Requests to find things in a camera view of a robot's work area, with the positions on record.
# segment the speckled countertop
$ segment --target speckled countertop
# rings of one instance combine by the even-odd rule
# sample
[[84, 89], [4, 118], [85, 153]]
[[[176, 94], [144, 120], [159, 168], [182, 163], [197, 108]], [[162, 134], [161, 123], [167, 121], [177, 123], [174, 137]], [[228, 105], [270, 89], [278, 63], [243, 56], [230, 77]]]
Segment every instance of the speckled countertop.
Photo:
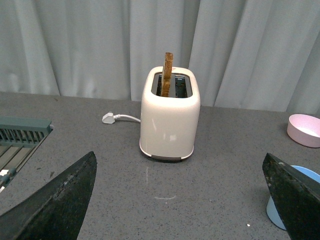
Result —
[[134, 101], [0, 92], [0, 115], [54, 125], [0, 193], [0, 214], [94, 151], [96, 180], [79, 240], [290, 239], [266, 214], [262, 163], [269, 152], [320, 173], [320, 148], [289, 138], [289, 113], [201, 107], [194, 153], [163, 163], [140, 151], [139, 123], [102, 123], [109, 111], [139, 118], [140, 108]]

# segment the toaster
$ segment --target toaster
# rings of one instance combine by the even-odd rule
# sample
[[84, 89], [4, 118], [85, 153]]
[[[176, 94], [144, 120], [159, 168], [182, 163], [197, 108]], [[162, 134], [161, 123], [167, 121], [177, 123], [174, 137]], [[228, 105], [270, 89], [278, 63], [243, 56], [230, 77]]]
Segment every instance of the toaster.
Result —
[[161, 94], [163, 67], [153, 68], [141, 99], [141, 151], [154, 159], [181, 161], [194, 151], [200, 113], [200, 93], [195, 75], [172, 67], [169, 96]]

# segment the dish rack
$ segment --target dish rack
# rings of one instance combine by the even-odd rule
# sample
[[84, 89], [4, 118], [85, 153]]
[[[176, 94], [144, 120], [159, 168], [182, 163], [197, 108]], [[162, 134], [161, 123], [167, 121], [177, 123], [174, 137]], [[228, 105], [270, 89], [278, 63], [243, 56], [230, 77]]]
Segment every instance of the dish rack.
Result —
[[0, 116], [0, 192], [52, 131], [47, 119]]

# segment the blue cup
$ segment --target blue cup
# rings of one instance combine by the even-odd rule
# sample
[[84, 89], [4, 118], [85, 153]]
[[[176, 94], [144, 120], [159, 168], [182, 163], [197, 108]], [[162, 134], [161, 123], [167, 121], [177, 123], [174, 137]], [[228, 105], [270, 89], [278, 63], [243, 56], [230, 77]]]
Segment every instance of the blue cup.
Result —
[[[313, 180], [317, 181], [318, 183], [320, 183], [320, 175], [315, 173], [314, 171], [311, 171], [310, 169], [307, 169], [303, 166], [292, 166], [295, 169], [297, 169], [298, 171], [300, 171], [301, 173], [307, 175], [308, 177], [312, 178]], [[286, 230], [285, 225], [283, 224], [278, 211], [276, 209], [275, 203], [272, 199], [272, 197], [270, 196], [268, 204], [266, 206], [266, 214], [268, 215], [269, 219], [275, 224], [277, 225], [279, 228]]]

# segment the white cable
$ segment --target white cable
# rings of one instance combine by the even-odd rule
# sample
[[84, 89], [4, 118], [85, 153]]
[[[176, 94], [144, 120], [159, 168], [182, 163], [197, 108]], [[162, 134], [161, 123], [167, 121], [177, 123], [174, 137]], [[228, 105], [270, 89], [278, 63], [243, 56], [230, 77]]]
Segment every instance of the white cable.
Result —
[[128, 118], [128, 119], [133, 119], [139, 123], [141, 122], [140, 119], [134, 116], [124, 115], [124, 114], [114, 115], [112, 112], [108, 112], [106, 115], [104, 115], [102, 117], [102, 122], [104, 124], [113, 124], [116, 121], [116, 119], [119, 119], [119, 118]]

